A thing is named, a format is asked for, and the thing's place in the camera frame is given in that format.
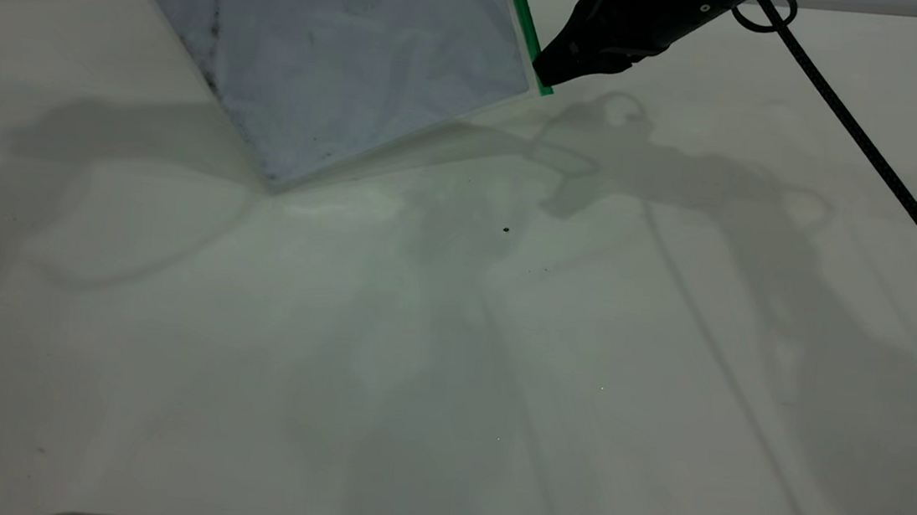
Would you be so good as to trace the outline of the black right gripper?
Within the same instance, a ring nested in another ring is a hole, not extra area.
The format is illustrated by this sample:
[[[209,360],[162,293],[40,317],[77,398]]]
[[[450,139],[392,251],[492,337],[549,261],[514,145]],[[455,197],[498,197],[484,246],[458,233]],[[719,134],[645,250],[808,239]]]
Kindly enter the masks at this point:
[[[586,75],[617,75],[749,0],[579,0],[533,70],[551,89]]]

